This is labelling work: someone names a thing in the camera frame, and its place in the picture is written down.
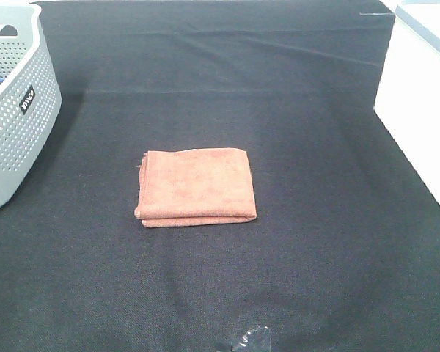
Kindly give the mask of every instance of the folded towel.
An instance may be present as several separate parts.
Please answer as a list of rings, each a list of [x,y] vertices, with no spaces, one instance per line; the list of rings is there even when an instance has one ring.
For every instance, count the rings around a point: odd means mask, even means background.
[[[149,151],[135,216],[145,227],[247,222],[256,218],[246,152],[235,148]]]

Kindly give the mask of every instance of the microfiber cloth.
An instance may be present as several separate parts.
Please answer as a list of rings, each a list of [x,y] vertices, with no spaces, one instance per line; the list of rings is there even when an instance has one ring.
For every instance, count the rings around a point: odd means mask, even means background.
[[[256,218],[248,156],[236,148],[149,151],[135,216],[145,227],[248,222]]]

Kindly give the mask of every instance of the black fabric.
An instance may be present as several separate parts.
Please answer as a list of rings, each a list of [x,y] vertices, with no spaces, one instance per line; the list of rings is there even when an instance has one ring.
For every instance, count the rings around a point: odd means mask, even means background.
[[[52,2],[64,103],[0,209],[0,351],[440,351],[440,207],[373,112],[376,0]],[[145,150],[239,147],[258,219],[146,230]]]

